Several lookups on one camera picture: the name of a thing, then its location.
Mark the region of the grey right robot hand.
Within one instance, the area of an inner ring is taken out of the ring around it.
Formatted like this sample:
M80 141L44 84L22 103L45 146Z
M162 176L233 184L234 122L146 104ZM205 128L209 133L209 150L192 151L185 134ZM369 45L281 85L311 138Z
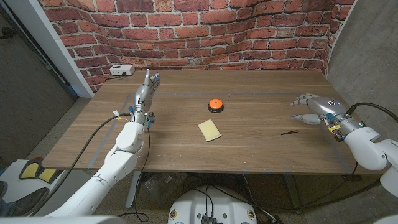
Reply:
M347 114L345 106L333 98L306 93L290 103L290 106L295 105L307 105L312 114L293 115L292 119L311 125L324 123L338 139L344 139L349 133L363 128L363 125Z

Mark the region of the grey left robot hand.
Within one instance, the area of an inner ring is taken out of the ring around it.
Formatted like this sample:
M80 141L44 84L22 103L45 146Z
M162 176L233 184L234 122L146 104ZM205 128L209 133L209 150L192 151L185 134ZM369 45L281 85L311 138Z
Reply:
M143 124L146 122L146 117L152 105L152 97L156 89L160 86L160 75L150 75L150 70L147 69L144 83L139 86L135 93L134 105L131 109L130 121Z

